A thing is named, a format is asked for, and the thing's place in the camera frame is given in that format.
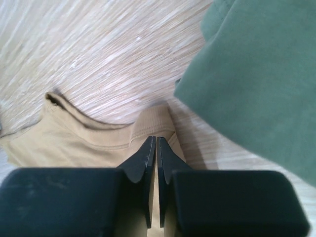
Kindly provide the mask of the tan brown tank top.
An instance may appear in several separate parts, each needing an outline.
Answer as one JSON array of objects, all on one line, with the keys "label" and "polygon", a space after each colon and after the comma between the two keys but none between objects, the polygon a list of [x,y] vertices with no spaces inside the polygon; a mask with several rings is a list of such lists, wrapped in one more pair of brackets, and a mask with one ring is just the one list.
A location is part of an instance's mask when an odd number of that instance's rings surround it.
[{"label": "tan brown tank top", "polygon": [[[145,109],[132,124],[107,124],[88,118],[62,96],[49,92],[39,122],[2,137],[0,145],[16,169],[111,168],[135,154],[150,136],[166,139],[177,156],[184,156],[165,105]],[[164,235],[154,174],[152,226],[146,237]]]}]

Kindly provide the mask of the olive green printed tank top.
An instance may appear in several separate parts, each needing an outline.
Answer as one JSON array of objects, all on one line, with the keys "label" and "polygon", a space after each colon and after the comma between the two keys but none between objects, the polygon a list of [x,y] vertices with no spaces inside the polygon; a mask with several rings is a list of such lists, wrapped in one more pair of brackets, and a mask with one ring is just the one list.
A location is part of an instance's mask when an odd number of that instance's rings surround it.
[{"label": "olive green printed tank top", "polygon": [[219,133],[316,183],[316,3],[215,0],[174,96]]}]

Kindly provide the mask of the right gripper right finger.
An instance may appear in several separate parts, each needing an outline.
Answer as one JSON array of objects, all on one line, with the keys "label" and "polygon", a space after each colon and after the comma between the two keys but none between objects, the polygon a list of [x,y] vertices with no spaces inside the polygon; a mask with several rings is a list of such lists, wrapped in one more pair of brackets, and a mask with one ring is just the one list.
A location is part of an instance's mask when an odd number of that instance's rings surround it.
[{"label": "right gripper right finger", "polygon": [[195,170],[157,140],[160,226],[166,237],[305,237],[292,184],[269,170]]}]

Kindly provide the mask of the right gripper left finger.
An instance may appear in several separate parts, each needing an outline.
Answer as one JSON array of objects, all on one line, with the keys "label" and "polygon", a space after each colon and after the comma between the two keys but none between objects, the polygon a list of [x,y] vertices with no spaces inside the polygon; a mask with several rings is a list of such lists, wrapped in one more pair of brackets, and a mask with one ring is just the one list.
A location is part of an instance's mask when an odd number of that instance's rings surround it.
[{"label": "right gripper left finger", "polygon": [[156,138],[117,167],[19,168],[0,187],[3,237],[145,237]]}]

